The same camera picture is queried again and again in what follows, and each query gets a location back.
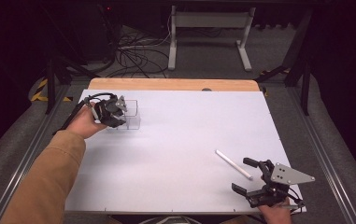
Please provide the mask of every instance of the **person's arm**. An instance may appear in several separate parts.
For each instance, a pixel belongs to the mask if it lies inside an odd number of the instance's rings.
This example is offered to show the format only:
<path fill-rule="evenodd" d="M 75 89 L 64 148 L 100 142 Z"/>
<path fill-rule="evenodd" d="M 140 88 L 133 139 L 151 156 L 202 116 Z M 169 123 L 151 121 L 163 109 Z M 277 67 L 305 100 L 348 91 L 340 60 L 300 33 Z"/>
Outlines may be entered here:
<path fill-rule="evenodd" d="M 64 202 L 85 152 L 84 138 L 105 129 L 87 106 L 66 131 L 59 131 L 33 163 L 9 202 L 0 223 L 62 223 Z"/>
<path fill-rule="evenodd" d="M 286 198 L 284 203 L 276 204 L 273 207 L 268 205 L 258 207 L 267 224 L 292 224 L 291 210 L 283 208 L 281 205 L 289 205 L 289 198 Z"/>

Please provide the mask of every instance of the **tan sleeve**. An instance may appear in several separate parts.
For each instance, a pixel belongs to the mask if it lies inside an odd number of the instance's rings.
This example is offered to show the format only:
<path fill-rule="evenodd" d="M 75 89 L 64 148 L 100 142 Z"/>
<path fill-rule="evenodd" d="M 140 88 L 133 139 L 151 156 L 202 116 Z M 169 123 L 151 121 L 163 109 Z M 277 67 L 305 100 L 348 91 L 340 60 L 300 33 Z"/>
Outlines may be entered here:
<path fill-rule="evenodd" d="M 62 223 L 64 201 L 84 152 L 81 136 L 57 132 L 18 186 L 0 223 Z"/>

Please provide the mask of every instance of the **white pen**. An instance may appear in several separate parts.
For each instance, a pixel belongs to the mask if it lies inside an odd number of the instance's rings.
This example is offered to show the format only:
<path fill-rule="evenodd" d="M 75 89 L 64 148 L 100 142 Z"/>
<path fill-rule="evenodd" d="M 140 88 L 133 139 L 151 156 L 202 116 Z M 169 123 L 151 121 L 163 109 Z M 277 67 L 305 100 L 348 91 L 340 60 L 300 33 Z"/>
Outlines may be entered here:
<path fill-rule="evenodd" d="M 251 176 L 250 174 L 248 174 L 248 172 L 246 172 L 244 169 L 242 169 L 241 167 L 237 166 L 233 161 L 231 161 L 230 159 L 228 159 L 223 153 L 221 153 L 220 151 L 216 150 L 216 154 L 218 154 L 222 159 L 224 159 L 225 161 L 227 161 L 231 166 L 233 166 L 234 168 L 236 168 L 237 171 L 239 171 L 239 173 L 243 174 L 244 176 L 247 177 L 247 179 L 252 180 L 253 176 Z"/>

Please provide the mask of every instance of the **metal stand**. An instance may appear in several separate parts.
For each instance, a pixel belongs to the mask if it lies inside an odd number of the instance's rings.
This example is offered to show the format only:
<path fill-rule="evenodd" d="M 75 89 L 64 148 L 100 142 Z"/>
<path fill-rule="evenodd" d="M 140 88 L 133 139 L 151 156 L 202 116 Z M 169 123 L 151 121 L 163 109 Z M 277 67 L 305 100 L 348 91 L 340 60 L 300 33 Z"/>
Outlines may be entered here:
<path fill-rule="evenodd" d="M 81 74 L 84 74 L 85 76 L 89 78 L 94 78 L 94 77 L 99 77 L 98 75 L 88 71 L 87 69 L 81 67 L 80 65 L 77 65 L 76 63 L 73 63 L 72 61 L 66 59 L 65 57 L 57 56 L 49 59 L 47 63 L 47 79 L 48 79 L 48 105 L 47 105 L 47 111 L 46 114 L 49 114 L 49 112 L 52 110 L 52 108 L 55 105 L 55 77 L 58 78 L 58 80 L 61 82 L 63 85 L 69 85 L 70 82 L 72 81 L 72 77 L 68 73 L 66 67 L 70 66 L 73 69 L 77 70 Z"/>
<path fill-rule="evenodd" d="M 270 72 L 266 72 L 263 76 L 255 78 L 254 80 L 258 83 L 264 82 L 270 77 L 274 77 L 278 73 L 291 68 L 289 74 L 285 78 L 286 87 L 294 87 L 300 77 L 303 77 L 302 86 L 302 96 L 301 96 L 301 106 L 306 115 L 308 115 L 307 102 L 308 102 L 308 91 L 309 91 L 309 80 L 310 80 L 310 69 L 309 69 L 309 59 L 311 57 L 311 52 L 308 46 L 308 37 L 306 35 L 307 28 L 311 21 L 312 9 L 308 9 L 306 14 L 302 18 L 299 27 L 296 30 L 293 41 L 286 53 L 285 59 L 281 66 L 273 69 Z"/>
<path fill-rule="evenodd" d="M 253 21 L 255 8 L 252 7 L 249 12 L 241 13 L 219 13 L 219 12 L 180 12 L 172 6 L 171 12 L 171 45 L 169 49 L 168 69 L 174 70 L 177 55 L 177 27 L 220 27 L 220 28 L 245 28 L 241 40 L 236 41 L 236 45 L 244 64 L 245 71 L 251 71 L 248 54 L 245 50 L 245 44 L 248 40 L 249 30 Z"/>

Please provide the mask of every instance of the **white tabletop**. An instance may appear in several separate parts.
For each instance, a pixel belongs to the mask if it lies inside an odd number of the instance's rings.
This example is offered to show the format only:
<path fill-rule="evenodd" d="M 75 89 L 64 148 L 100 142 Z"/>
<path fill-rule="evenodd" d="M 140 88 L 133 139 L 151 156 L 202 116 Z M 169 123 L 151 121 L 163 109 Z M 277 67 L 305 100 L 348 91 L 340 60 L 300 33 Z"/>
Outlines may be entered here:
<path fill-rule="evenodd" d="M 290 166 L 260 91 L 85 90 L 137 100 L 139 130 L 104 130 L 87 151 L 65 210 L 108 214 L 248 214 L 231 184 L 264 182 L 244 157 Z M 248 180 L 219 150 L 253 175 Z M 297 186 L 292 188 L 300 195 Z"/>

